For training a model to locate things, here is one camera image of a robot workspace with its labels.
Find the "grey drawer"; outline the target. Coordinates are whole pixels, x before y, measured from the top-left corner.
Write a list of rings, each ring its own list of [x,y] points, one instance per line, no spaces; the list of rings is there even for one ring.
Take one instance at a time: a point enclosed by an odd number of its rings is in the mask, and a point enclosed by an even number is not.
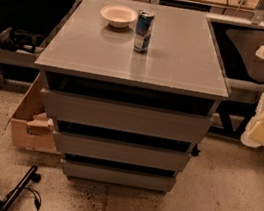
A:
[[[201,142],[212,117],[42,89],[46,114],[58,120],[186,142]]]
[[[160,177],[70,160],[62,162],[65,175],[80,177],[159,192],[169,192],[175,185],[175,178]]]
[[[189,153],[169,149],[146,147],[123,141],[112,141],[71,133],[54,133],[56,150],[138,166],[161,168],[181,172],[190,160]]]

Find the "grey drawer cabinet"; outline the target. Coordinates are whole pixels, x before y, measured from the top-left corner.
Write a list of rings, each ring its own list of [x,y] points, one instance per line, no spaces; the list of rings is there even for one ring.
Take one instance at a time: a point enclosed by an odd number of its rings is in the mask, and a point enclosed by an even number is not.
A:
[[[150,46],[138,53],[133,47],[135,28],[118,31],[101,16],[105,6],[122,3],[81,1],[36,60],[43,89],[212,118],[229,92],[206,14],[151,5],[155,24]],[[180,151],[190,157],[198,144],[49,118],[54,132],[61,134]],[[180,173],[70,153],[61,156],[61,164],[70,160],[175,179]]]

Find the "grey top drawer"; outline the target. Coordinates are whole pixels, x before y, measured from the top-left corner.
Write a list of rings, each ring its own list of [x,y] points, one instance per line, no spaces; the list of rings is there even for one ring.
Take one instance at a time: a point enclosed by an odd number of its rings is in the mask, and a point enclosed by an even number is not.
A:
[[[46,114],[58,120],[186,142],[201,142],[212,117],[42,89]]]

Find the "grey bottom drawer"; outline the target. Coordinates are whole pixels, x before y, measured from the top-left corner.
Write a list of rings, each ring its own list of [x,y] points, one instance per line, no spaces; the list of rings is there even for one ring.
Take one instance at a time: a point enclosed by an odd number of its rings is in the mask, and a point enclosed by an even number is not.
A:
[[[169,192],[175,185],[175,178],[160,177],[70,160],[62,162],[65,175],[80,177],[159,192]]]

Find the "blue silver drink can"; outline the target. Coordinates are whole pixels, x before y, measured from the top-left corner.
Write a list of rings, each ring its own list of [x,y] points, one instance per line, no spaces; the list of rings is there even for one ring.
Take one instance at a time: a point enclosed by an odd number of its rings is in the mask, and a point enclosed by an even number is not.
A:
[[[140,10],[138,22],[136,22],[134,49],[137,52],[144,52],[149,47],[152,25],[155,14],[151,10]]]

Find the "white bowl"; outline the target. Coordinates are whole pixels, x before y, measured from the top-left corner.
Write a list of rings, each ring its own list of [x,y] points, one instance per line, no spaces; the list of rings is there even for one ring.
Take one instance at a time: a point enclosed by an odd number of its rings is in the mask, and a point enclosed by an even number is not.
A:
[[[135,10],[124,5],[108,5],[101,9],[101,16],[116,28],[126,28],[136,20],[138,14]]]

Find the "black chair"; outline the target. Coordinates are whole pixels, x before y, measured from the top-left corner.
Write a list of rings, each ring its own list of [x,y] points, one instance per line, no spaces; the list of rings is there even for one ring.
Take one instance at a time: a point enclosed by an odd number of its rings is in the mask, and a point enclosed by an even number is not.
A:
[[[255,50],[264,42],[264,30],[233,26],[225,30],[222,58],[231,94],[218,107],[221,128],[210,131],[240,139],[264,92],[264,61]]]

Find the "cardboard box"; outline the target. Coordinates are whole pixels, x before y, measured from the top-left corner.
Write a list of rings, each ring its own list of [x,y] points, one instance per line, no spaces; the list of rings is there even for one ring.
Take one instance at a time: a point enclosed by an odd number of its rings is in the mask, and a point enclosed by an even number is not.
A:
[[[37,76],[11,116],[11,139],[15,147],[54,153],[54,127],[43,107],[42,88],[42,80]]]

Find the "black headset on shelf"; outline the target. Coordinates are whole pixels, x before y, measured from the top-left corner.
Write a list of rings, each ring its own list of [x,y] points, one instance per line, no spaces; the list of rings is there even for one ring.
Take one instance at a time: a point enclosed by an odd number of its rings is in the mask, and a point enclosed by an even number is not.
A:
[[[7,27],[0,31],[0,49],[10,52],[22,50],[28,53],[35,53],[44,41],[44,36],[40,33],[18,30]]]

